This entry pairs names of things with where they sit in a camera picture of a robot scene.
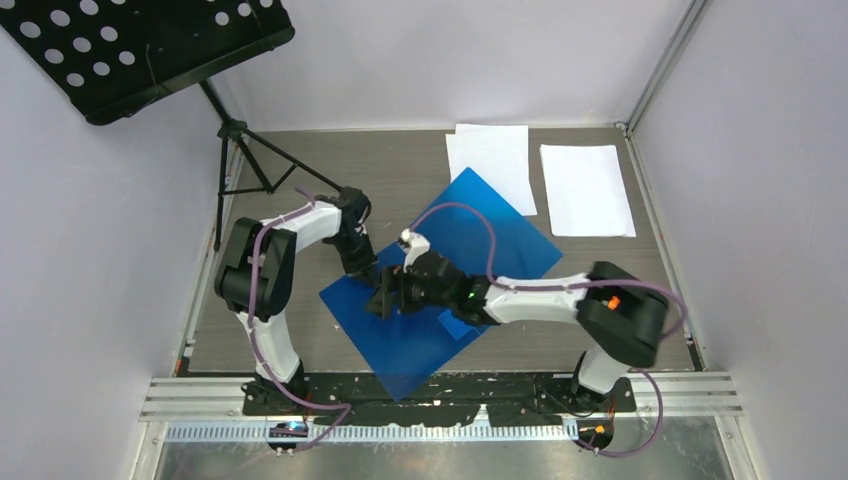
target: folded blue paper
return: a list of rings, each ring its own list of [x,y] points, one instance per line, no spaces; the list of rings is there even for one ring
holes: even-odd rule
[[[470,168],[462,172],[427,210],[446,202],[468,205],[491,223],[497,238],[495,275],[539,278],[562,257],[544,235]],[[486,272],[489,234],[470,212],[457,208],[434,212],[416,231],[427,237],[431,249],[449,258],[465,273]],[[382,268],[402,264],[404,253],[392,244],[377,257]],[[437,307],[409,315],[395,311],[391,318],[380,319],[365,311],[365,304],[373,293],[373,289],[342,277],[320,295],[395,401],[412,393],[486,331],[485,327],[466,326],[450,312]]]

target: white paper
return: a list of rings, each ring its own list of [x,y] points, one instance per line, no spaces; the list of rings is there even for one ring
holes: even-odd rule
[[[526,126],[457,125],[455,135],[445,135],[451,181],[471,168],[519,213],[536,215],[527,132]]]
[[[560,237],[635,237],[614,145],[542,145],[551,231]]]

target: wood grain surface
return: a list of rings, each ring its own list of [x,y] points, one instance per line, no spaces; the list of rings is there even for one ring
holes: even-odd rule
[[[374,207],[368,231],[375,251],[379,251],[394,241],[450,182],[445,133],[449,132],[273,132],[265,135],[337,183],[360,188],[368,195]],[[553,237],[539,158],[542,144],[615,145],[636,225],[636,238]],[[289,167],[287,161],[256,142],[251,145],[271,181]],[[583,272],[596,260],[609,260],[642,280],[668,285],[633,165],[619,130],[531,130],[530,180],[539,215],[527,218],[564,254],[548,277]],[[292,190],[295,185],[316,193],[331,193],[329,188],[298,169],[274,195],[237,196],[225,235],[240,217],[269,218],[302,206],[303,197]],[[258,186],[247,165],[238,186]],[[318,297],[320,290],[343,274],[333,247],[314,245],[298,255],[295,265],[295,283],[286,312],[292,342],[306,370],[369,370]],[[490,329],[448,362],[443,370],[571,371],[580,354],[591,344],[588,335],[576,325],[520,322]],[[214,293],[207,294],[190,365],[195,372],[247,372],[254,368],[244,329]],[[663,344],[655,369],[692,369],[682,333]]]

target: tripod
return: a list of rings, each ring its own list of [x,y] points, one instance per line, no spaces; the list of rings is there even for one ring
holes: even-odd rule
[[[325,177],[321,173],[314,170],[309,165],[301,162],[297,158],[289,155],[280,147],[274,145],[268,140],[262,138],[256,132],[253,132],[249,128],[247,128],[247,122],[242,120],[235,120],[233,117],[227,113],[227,109],[224,108],[224,104],[221,102],[220,97],[218,97],[218,92],[215,91],[215,87],[209,82],[209,80],[200,81],[200,88],[203,89],[203,93],[206,95],[206,98],[209,99],[209,102],[212,104],[212,108],[215,109],[215,112],[221,117],[221,129],[218,130],[218,137],[221,139],[221,170],[218,176],[218,213],[217,220],[215,223],[215,251],[217,252],[221,248],[221,235],[224,229],[224,197],[227,195],[240,195],[242,193],[254,193],[254,192],[265,192],[267,194],[274,193],[279,186],[286,181],[289,176],[297,170],[298,167],[302,168],[306,172],[308,172],[313,177],[321,180],[322,182],[329,185],[331,188],[335,189],[338,192],[342,191],[342,187]],[[291,167],[283,173],[283,176],[277,180],[276,183],[272,184],[268,177],[265,175],[265,172],[262,171],[262,167],[259,166],[259,163],[256,161],[256,157],[253,155],[253,152],[248,148],[247,143],[244,141],[244,136],[252,138],[253,140],[259,142],[260,144],[267,147],[272,152],[277,155],[285,158],[289,162],[291,162]],[[244,154],[245,160],[247,160],[250,168],[253,169],[253,172],[256,174],[256,178],[259,179],[259,183],[262,184],[261,187],[256,188],[243,188],[241,190],[227,190],[226,189],[226,176],[227,176],[227,152],[229,151],[229,143],[234,142],[238,145],[239,149]]]

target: wall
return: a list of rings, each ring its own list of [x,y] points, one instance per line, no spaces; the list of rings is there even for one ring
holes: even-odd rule
[[[698,313],[770,478],[848,457],[848,3],[717,1],[637,130]]]
[[[257,130],[598,125],[630,115],[688,3],[283,0],[294,40],[227,77]]]
[[[91,127],[0,34],[0,477],[126,475],[214,217],[199,88]]]

